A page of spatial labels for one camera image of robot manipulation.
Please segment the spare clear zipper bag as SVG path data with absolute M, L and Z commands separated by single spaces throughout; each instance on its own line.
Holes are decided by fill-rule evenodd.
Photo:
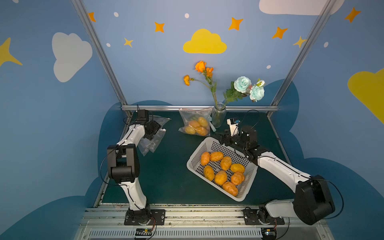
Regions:
M 149 127 L 150 133 L 145 134 L 139 142 L 139 150 L 143 156 L 145 156 L 148 152 L 155 152 L 166 134 L 167 130 L 164 129 L 164 125 L 170 120 L 170 118 L 161 116 L 150 117 L 150 124 L 145 125 L 145 127 Z

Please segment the orange potato basket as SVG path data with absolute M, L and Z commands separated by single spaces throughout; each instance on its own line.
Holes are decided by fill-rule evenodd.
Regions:
M 210 162 L 210 153 L 209 152 L 204 152 L 201 155 L 201 165 L 206 166 Z

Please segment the yellow green potato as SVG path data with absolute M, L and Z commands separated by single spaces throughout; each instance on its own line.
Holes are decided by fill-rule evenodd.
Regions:
M 198 118 L 198 123 L 200 124 L 201 127 L 204 127 L 204 128 L 207 128 L 209 126 L 208 121 L 203 117 Z

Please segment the orange potato edge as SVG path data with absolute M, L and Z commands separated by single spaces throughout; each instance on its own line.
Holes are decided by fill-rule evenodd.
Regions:
M 210 182 L 215 178 L 215 172 L 211 166 L 205 166 L 204 177 Z

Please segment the clear zipper bag pink zipper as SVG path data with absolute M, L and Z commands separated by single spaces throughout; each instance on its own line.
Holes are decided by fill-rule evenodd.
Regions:
M 179 128 L 179 132 L 196 135 L 201 137 L 209 137 L 211 134 L 211 126 L 209 117 L 213 108 L 202 110 L 179 109 L 184 126 Z

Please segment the large orange potato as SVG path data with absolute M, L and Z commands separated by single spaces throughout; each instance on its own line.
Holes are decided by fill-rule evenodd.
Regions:
M 198 121 L 193 120 L 193 121 L 189 121 L 189 126 L 196 129 L 196 128 L 200 127 L 201 125 L 199 124 Z

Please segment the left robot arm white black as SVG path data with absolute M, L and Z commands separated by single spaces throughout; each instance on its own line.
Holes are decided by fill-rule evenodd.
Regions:
M 140 161 L 137 152 L 140 140 L 152 140 L 161 125 L 150 117 L 148 110 L 137 110 L 137 119 L 115 145 L 107 148 L 108 176 L 121 187 L 129 201 L 125 225 L 156 224 L 139 182 Z

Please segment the light blue toy trowel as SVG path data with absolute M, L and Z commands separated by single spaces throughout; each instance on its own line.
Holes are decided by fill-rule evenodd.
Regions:
M 211 130 L 212 130 L 213 132 L 216 132 L 217 129 L 213 126 L 212 122 L 209 122 L 209 124 L 210 124 Z

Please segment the ribbed glass vase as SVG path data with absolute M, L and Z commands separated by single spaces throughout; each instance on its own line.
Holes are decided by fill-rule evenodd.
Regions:
M 218 103 L 212 110 L 212 124 L 217 129 L 221 127 L 227 114 L 226 106 L 223 103 Z

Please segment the wrinkled orange potato bottom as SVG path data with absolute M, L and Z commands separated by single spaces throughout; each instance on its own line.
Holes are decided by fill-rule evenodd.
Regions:
M 232 196 L 236 197 L 238 195 L 239 190 L 237 189 L 236 185 L 234 185 L 232 182 L 225 182 L 222 185 L 222 188 Z

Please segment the orange artificial flower stem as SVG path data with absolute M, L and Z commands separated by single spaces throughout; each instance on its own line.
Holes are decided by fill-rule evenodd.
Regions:
M 199 61 L 195 65 L 195 71 L 197 71 L 204 78 L 204 81 L 201 81 L 201 80 L 198 80 L 195 78 L 191 78 L 189 75 L 185 75 L 183 77 L 183 81 L 184 81 L 185 85 L 187 85 L 187 86 L 189 86 L 191 82 L 197 81 L 197 82 L 205 85 L 207 88 L 209 88 L 211 91 L 211 94 L 213 96 L 213 99 L 214 99 L 214 103 L 215 103 L 214 106 L 217 108 L 218 107 L 218 99 L 217 99 L 217 94 L 216 94 L 217 82 L 215 82 L 213 80 L 214 68 L 209 68 L 206 65 L 207 65 L 207 63 L 204 61 Z

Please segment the right controller board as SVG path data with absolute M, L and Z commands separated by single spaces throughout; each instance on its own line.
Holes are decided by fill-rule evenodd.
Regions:
M 277 232 L 275 229 L 267 229 L 263 228 L 261 229 L 262 240 L 276 240 L 277 239 Z

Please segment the aluminium frame post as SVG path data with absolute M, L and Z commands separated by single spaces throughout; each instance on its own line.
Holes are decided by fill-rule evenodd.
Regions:
M 123 107 L 127 105 L 127 101 L 126 101 L 126 98 L 123 94 L 123 91 L 122 91 L 122 88 L 119 84 L 119 81 L 112 69 L 112 66 L 107 58 L 107 55 L 103 49 L 103 46 L 101 44 L 101 41 L 96 33 L 96 30 L 92 24 L 92 21 L 88 15 L 88 12 L 87 12 L 87 9 L 86 9 L 86 6 L 84 4 L 83 1 L 80 1 L 80 0 L 72 0 L 72 3 L 76 9 L 76 12 L 78 14 L 78 16 L 80 17 L 82 23 L 83 23 L 83 26 L 96 50 L 96 53 L 98 54 L 98 57 L 104 67 L 104 70 L 107 74 L 107 77 L 109 78 L 110 80 L 110 83 L 121 103 L 121 109 L 123 112 L 125 112 L 126 116 L 128 117 L 131 117 L 132 116 L 132 112 L 129 111 L 129 110 L 123 110 Z
M 336 4 L 336 0 L 329 0 L 326 1 L 322 11 L 320 12 L 318 18 L 316 19 L 311 31 L 309 32 L 307 36 L 307 41 L 304 43 L 304 46 L 301 47 L 301 50 L 299 51 L 292 67 L 290 68 L 287 76 L 285 77 L 284 81 L 282 82 L 280 88 L 278 89 L 275 97 L 273 98 L 270 110 L 267 112 L 267 117 L 270 119 L 274 112 L 278 111 L 278 105 L 280 101 L 282 100 L 284 94 L 288 90 L 290 84 L 294 80 L 294 77 L 298 73 L 300 67 L 302 66 L 303 62 L 305 61 L 307 55 L 309 54 L 311 48 L 313 47 L 314 43 L 316 42 L 318 36 L 320 35 L 321 31 L 323 30 L 324 26 L 326 25 L 328 19 L 332 15 L 331 12 Z

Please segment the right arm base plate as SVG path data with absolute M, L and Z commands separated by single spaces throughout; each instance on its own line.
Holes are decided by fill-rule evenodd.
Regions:
M 243 209 L 246 225 L 285 225 L 285 220 L 281 217 L 273 218 L 264 209 Z

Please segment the left aluminium frame post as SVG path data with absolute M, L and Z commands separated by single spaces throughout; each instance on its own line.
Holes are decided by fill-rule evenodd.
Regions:
M 125 112 L 126 116 L 128 117 L 131 117 L 132 116 L 132 112 L 129 111 L 129 110 L 123 110 L 123 107 L 127 105 L 127 101 L 126 101 L 126 98 L 123 94 L 123 91 L 122 91 L 122 88 L 119 84 L 119 81 L 112 69 L 112 66 L 107 58 L 107 55 L 103 49 L 103 46 L 101 44 L 101 41 L 96 33 L 96 30 L 92 24 L 92 21 L 88 15 L 88 12 L 87 12 L 87 9 L 86 9 L 86 6 L 84 4 L 83 1 L 80 1 L 80 0 L 72 0 L 72 3 L 76 9 L 76 12 L 78 14 L 78 16 L 80 17 L 82 23 L 83 23 L 83 26 L 96 50 L 96 53 L 98 54 L 98 57 L 104 67 L 104 70 L 107 74 L 107 77 L 109 78 L 110 80 L 110 83 L 121 103 L 121 109 L 123 112 Z

